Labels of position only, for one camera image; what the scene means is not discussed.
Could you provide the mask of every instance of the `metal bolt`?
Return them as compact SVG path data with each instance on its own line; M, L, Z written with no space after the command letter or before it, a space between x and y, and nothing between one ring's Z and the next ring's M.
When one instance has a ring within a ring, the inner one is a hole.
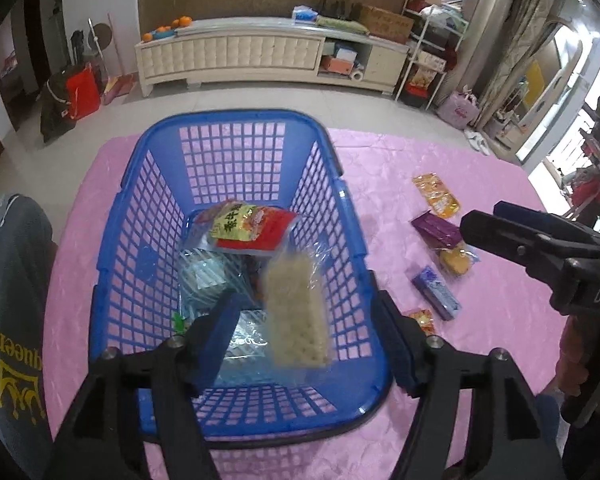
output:
M430 335L427 337L427 345L430 348L439 349L445 345L445 340L442 339L439 335Z
M182 348L187 341L181 335L175 335L167 339L167 346L169 348Z
M509 352L504 348L494 348L491 353L498 361L506 361L509 359Z
M120 348L116 348L115 346L108 346L107 348L105 348L105 351L102 354L100 354L100 357L108 361L109 359L113 359L118 355L120 355Z

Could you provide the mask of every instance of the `purple snack package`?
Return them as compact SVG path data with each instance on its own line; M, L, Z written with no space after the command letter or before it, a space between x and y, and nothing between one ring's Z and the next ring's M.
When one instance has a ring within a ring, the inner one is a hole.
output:
M411 225L432 249L453 249L462 241L458 226L430 211L411 220Z
M455 319L460 313L460 303L431 267L422 269L411 283L445 321Z

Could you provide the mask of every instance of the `pink tablecloth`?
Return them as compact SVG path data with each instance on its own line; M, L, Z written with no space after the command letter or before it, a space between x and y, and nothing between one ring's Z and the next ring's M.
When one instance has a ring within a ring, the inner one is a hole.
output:
M403 312L426 306L410 278L430 256L409 220L426 208L411 183L434 171L462 212L491 212L499 200L542 208L522 169L478 153L436 144L330 130L368 245L366 264ZM53 435L87 372L91 291L109 208L138 137L110 140L98 153L75 200L49 288L43 345L46 408ZM534 392L551 380L564 319L549 307L550 291L524 270L490 254L470 274L449 283L464 310L438 333L458 349L508 349ZM469 396L461 396L449 462L462 457ZM213 452L222 477L246 479L385 479L407 436L416 402L393 387L367 424L342 436L298 446ZM157 446L147 445L152 476L166 478Z

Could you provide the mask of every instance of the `human hand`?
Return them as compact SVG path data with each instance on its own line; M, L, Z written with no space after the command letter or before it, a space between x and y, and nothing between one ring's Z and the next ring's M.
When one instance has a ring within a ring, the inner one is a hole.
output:
M558 388L568 396L579 396L580 385L589 377L589 372L581 363L584 355L582 334L576 326L576 317L569 316L560 338L560 358L555 366ZM596 409L600 413L600 404Z

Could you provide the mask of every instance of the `yellow bread in plastic wrapper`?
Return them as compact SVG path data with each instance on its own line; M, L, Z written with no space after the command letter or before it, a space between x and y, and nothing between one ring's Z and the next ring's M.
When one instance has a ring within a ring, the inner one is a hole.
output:
M440 218L449 218L460 211L458 200L435 173L416 176L412 181L427 200L433 212Z
M436 328L433 326L433 314L428 308L411 312L407 316L415 319L426 335L434 335L436 333Z
M312 257L283 253L263 276L269 351L280 368L322 368L331 363L322 284Z
M461 243L453 249L440 251L440 263L452 274L463 276L469 272L474 261L468 254L467 246Z

